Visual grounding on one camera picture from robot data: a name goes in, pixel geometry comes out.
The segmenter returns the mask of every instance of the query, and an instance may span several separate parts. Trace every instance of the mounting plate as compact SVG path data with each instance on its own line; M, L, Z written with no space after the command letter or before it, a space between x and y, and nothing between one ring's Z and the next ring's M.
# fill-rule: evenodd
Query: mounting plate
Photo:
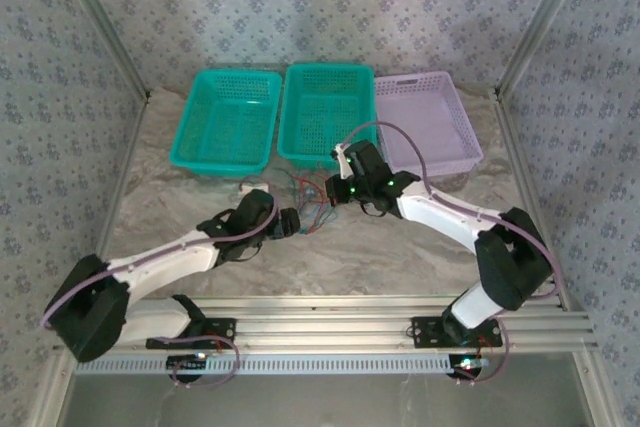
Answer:
M207 368L206 360L199 360L195 355L170 355L167 357L167 361L165 362L165 368L167 370L173 369L177 364L182 364L180 366L180 370L193 370L193 371L202 371ZM182 382L183 384L190 384L191 382L195 382L202 375L200 374L177 374L176 380L178 382Z
M233 342L236 335L236 319L231 318L206 318L193 321L187 326L180 337L193 337L198 335L217 335L224 337ZM222 342L216 345L216 342L210 340L200 340L190 344L165 344L156 339L147 339L146 348L149 350L185 350L185 349L231 349L227 344Z
M493 319L485 320L473 329L472 336L462 345L453 342L445 333L442 317L413 317L407 335L413 337L416 349L502 347L500 326Z

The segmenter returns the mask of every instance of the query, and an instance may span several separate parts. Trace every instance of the plastic basket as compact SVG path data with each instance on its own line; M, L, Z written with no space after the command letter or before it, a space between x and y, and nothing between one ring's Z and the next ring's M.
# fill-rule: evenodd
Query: plastic basket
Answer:
M334 168L331 151L359 125L375 119L373 70L353 64L295 64L287 70L278 152L301 169ZM352 142L377 145L376 128Z
M375 89L378 119L409 134L429 175L468 172L482 160L478 139L448 73L379 77ZM392 171L422 176L415 152L399 133L382 127L380 144Z
M200 175L259 174L269 162L282 78L273 72L198 73L169 154Z

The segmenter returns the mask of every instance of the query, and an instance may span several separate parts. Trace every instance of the glass panel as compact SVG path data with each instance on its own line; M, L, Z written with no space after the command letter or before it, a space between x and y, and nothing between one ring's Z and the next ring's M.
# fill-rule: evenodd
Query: glass panel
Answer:
M238 376L177 389L158 375L76 376L59 427L586 427L569 354L514 355L474 387L441 375Z

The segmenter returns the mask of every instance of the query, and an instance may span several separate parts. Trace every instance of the red wire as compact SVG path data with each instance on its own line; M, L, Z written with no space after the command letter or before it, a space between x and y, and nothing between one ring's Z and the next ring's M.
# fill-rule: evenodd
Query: red wire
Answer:
M217 335L215 332L205 332L205 335ZM216 343L216 350L218 351L218 353L222 352L222 344L220 343L219 340L215 340Z
M316 190L316 192L318 192L320 194L320 197L322 199L320 201L318 201L318 200L308 200L307 201L307 202L311 202L311 203L314 203L314 204L320 204L320 208L318 209L318 212L316 213L316 217L315 217L315 219L313 219L313 224L311 225L309 230L307 230L307 233L306 233L306 235L313 234L314 232L317 232L318 230L320 230L320 228L322 227L322 225L316 225L316 224L318 223L318 221L322 217L322 206L325 205L325 204L328 204L329 200L325 197L324 191L322 190L322 188L318 184L316 184L315 182L312 182L309 179L305 179L305 178L302 178L302 177L296 177L295 175L292 175L291 178L293 178L294 180L298 181L298 186L299 186L298 194L301 197L304 195L304 186L303 186L303 184L309 184L313 189Z
M309 177L316 177L317 179L322 180L322 184L324 185L327 182L328 177L323 177L320 174L316 173L316 172L311 172L309 174Z
M484 344L485 347L489 347L491 349L491 354L493 354L493 346L489 343L489 341L484 335L479 335L478 340L480 341L481 344ZM482 350L482 347L478 349L478 356L480 356L480 350Z

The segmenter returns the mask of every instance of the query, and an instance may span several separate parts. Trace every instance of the cable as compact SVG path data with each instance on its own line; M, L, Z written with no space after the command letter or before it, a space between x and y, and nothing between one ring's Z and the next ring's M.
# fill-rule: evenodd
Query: cable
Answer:
M547 249L547 247L542 242L540 242L538 239L536 239L529 232L525 231L524 229L521 229L520 227L518 227L517 225L512 224L511 222L507 222L506 220L501 219L500 217L496 217L496 216L489 215L489 214L484 214L484 213L478 213L475 210L468 209L466 207L462 207L462 206L456 205L456 204L454 204L452 202L449 202L446 199L443 199L439 195L435 194L433 192L433 189L431 188L431 185L430 185L430 182L429 182L429 177L427 175L427 163L424 160L424 157L423 157L422 153L420 152L420 149L415 144L415 142L411 139L411 137L409 137L409 134L407 134L400 127L398 127L397 125L394 125L394 124L392 124L390 122L385 122L385 121L382 121L382 120L373 120L371 122L366 122L366 123L360 125L359 127L356 127L354 130L352 130L351 133L342 142L342 146L345 147L346 146L345 144L347 144L358 132L360 132L361 130L366 129L367 127L370 127L372 125L381 125L381 126L384 126L384 127L390 127L392 129L394 129L395 131L397 131L398 133L400 133L407 140L407 142L409 142L409 144L411 145L411 147L415 151L416 155L418 156L418 161L420 162L420 168L422 170L422 181L424 182L424 186L425 186L425 188L427 190L427 193L433 199L435 199L437 202L439 202L444 207L447 207L448 209L451 209L453 211L459 212L461 214L469 215L469 216L472 216L472 217L478 217L478 218L486 220L488 222L493 222L495 224L501 225L501 226L505 227L506 229L508 229L508 230L510 230L512 232L515 232L520 237L525 239L527 242L529 242L532 245L534 245L540 251L540 253L547 259L547 262L549 262L549 265L551 266L551 270L553 271L553 277L554 277L555 283L554 283L553 289L550 292L548 292L546 294L531 296L532 300L548 299L549 297L553 297L553 296L557 295L560 292L562 286L564 285L564 277L562 276L562 270L560 269L560 265L558 264L558 261L553 256L553 254L549 251L549 249Z
M489 341L484 335L478 336L478 342L480 342L480 348L478 349L478 353L480 353L480 350L482 349L482 345L484 345L485 347L489 347L489 349L491 349L491 354L493 354L493 345L489 343Z
M251 237L252 235L257 234L258 232L262 231L263 229L265 229L270 223L271 221L275 218L276 213L278 212L278 205L277 205L277 201L276 198L273 198L273 208L271 209L271 213L269 214L269 216L267 217L267 219L260 224L258 227L256 227L253 230L250 230L249 232L245 232L244 234L239 234L239 235L231 235L229 237L215 237L215 238L210 238L207 237L206 239L196 239L196 240L191 240L189 242L185 242L183 244L177 244L177 245L173 245L171 247L166 247L164 249L160 249L157 252L154 252L152 254L146 255L140 259L134 260L133 262L131 262L128 265L122 265L120 267L115 267L113 269L109 269L109 270L105 270L104 272L100 272L98 274L92 275L91 277L83 280L82 282L80 282L79 284L76 284L75 286L73 286L71 289L69 289L68 292L66 292L62 297L60 297L58 300L56 300L53 305L51 307L49 307L47 309L47 311L44 313L44 315L42 316L42 319L40 319L40 327L47 327L49 324L49 319L51 318L51 316L53 314L55 314L58 309L60 309L60 307L62 307L64 304L66 304L69 300L71 300L73 298L74 295L76 295L78 292L80 292L81 290L85 289L86 287L95 284L96 282L99 282L102 279L105 279L113 274L117 274L119 272L124 272L125 270L130 270L130 269L136 269L146 263L149 263L153 260L156 260L160 257L164 257L165 255L169 255L172 254L173 252L177 252L178 250L184 250L187 247L192 247L194 245L204 245L204 244L209 244L212 245L216 242L235 242L236 240L242 240L242 239L246 239L248 237Z
M369 217L375 217L375 218L377 218L377 219L379 219L379 218L384 217L385 215L387 215L387 213L386 213L386 212L382 212L382 213L380 213L379 215L373 215L373 214L370 214L370 213L367 211L367 208L365 207L365 204L363 204L363 203L361 203L361 204L360 204L360 210L362 210L362 213L363 213L363 214L366 214L366 215L368 215Z
M236 354L236 358L235 361L233 362L233 367L231 368L231 370L229 371L229 373L227 375L225 375L222 379L217 380L215 382L206 382L206 383L197 383L197 384L189 384L189 383L185 383L185 382L180 382L178 380L178 371L180 370L180 367L182 367L182 365L187 362L186 360L184 361L180 361L177 364L175 364L173 366L173 372L171 373L171 378L173 379L173 383L176 386L182 385L183 387L189 389L192 387L216 387L218 385L222 385L225 384L227 382L229 382L238 372L238 369L240 369L240 350L238 349L238 346L236 344L234 344L231 340L229 339L225 339L224 337L220 337L219 335L197 335L197 336L193 336L193 337L185 337L182 339L171 339L169 337L158 337L156 338L156 340L163 342L165 344L187 344L187 343L191 343L191 342L199 342L202 340L210 340L212 342L222 342L223 344L227 344L229 347L231 347L233 349L233 351Z
M291 195L298 209L300 219L304 220L313 217L311 226L309 228L302 228L300 233L306 235L312 234L338 218L337 212L333 208L330 208L329 199L321 187L321 184L309 180L309 177L315 176L325 182L326 179L324 177L316 172L296 172L294 175L285 169L276 169L284 172L291 179ZM320 200L316 200L314 194L319 195Z
M244 259L229 260L229 262L248 262L251 259L253 259L256 255L258 255L261 250L262 250L262 243L258 244L258 247L256 247L256 251L253 254L251 254L249 257L245 257Z

